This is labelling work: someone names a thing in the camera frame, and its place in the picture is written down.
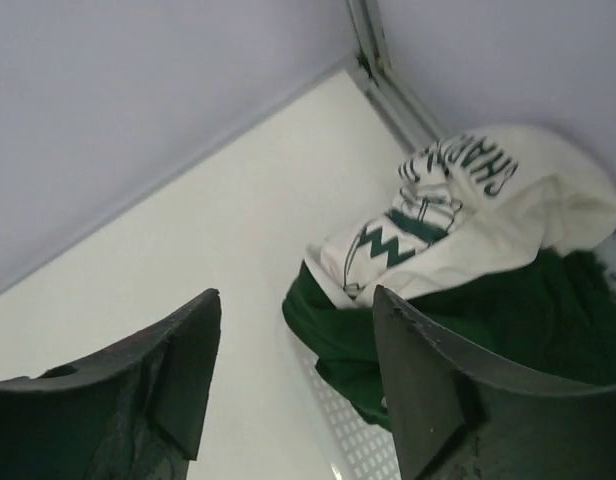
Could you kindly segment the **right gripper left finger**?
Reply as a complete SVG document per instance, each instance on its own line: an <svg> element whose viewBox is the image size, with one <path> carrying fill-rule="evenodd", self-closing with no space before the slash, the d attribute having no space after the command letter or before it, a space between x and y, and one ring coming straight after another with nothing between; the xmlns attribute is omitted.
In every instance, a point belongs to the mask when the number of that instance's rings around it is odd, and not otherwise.
<svg viewBox="0 0 616 480"><path fill-rule="evenodd" d="M221 336L208 289L164 319L37 378L0 381L0 479L184 479Z"/></svg>

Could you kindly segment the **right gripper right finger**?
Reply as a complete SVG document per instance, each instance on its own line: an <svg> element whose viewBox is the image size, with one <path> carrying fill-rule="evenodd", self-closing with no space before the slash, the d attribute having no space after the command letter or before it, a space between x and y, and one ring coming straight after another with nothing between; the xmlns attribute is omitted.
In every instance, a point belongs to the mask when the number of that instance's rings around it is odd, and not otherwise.
<svg viewBox="0 0 616 480"><path fill-rule="evenodd" d="M616 479L616 384L497 355L378 287L373 322L405 479Z"/></svg>

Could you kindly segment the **white and green t shirt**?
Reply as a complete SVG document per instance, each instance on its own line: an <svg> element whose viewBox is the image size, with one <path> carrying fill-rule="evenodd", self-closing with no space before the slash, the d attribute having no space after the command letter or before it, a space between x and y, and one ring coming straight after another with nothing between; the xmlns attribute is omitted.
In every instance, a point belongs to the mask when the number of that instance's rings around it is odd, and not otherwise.
<svg viewBox="0 0 616 480"><path fill-rule="evenodd" d="M385 287L442 326L543 373L616 384L616 297L595 249L616 188L581 148L504 124L435 142L379 215L306 250L282 304L321 378L390 425L372 303Z"/></svg>

